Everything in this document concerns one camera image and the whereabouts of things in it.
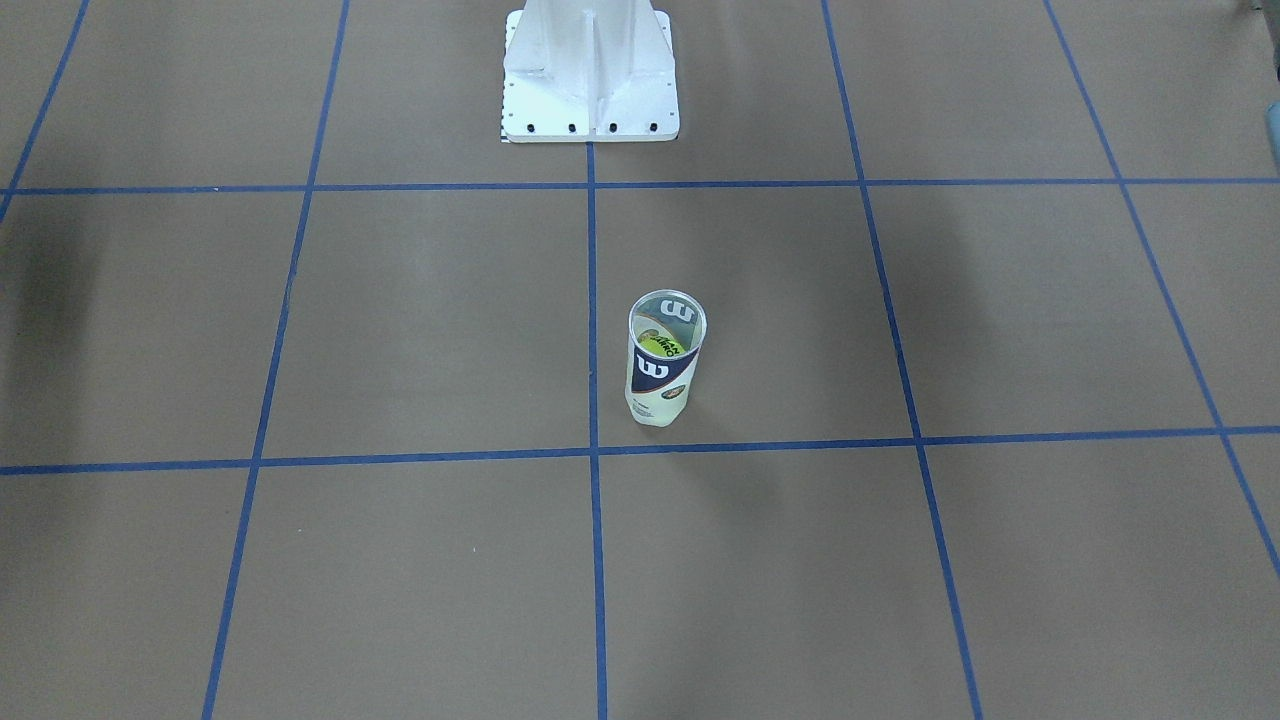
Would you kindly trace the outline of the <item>clear tennis ball can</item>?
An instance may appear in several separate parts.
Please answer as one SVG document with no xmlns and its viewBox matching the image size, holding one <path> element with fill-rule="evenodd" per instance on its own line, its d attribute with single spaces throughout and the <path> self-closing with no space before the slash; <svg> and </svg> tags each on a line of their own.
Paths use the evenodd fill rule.
<svg viewBox="0 0 1280 720">
<path fill-rule="evenodd" d="M 643 427 L 668 427 L 685 410 L 708 332 L 704 307 L 689 293 L 655 290 L 627 315 L 626 401 Z"/>
</svg>

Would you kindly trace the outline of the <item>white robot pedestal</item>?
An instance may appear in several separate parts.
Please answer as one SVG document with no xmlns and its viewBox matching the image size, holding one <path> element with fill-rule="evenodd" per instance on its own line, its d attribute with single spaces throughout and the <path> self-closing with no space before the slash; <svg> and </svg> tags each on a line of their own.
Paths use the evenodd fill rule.
<svg viewBox="0 0 1280 720">
<path fill-rule="evenodd" d="M 500 138 L 640 143 L 680 136 L 668 13 L 649 1 L 526 1 L 504 22 Z"/>
</svg>

